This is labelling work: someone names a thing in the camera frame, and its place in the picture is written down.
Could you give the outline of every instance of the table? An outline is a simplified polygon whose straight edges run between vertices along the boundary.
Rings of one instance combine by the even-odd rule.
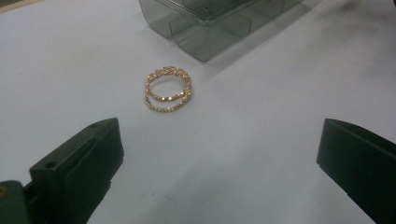
[[[61,143],[117,117],[124,164],[89,223],[372,224],[316,156],[325,118],[396,142],[395,10],[306,0],[207,63],[152,31],[137,1],[2,13],[0,179],[27,184]],[[193,96],[160,114],[144,83],[166,65],[190,73]]]

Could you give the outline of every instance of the clear plastic box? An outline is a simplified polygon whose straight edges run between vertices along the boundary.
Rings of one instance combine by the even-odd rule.
[[[139,0],[148,25],[200,61],[282,13],[285,0]]]

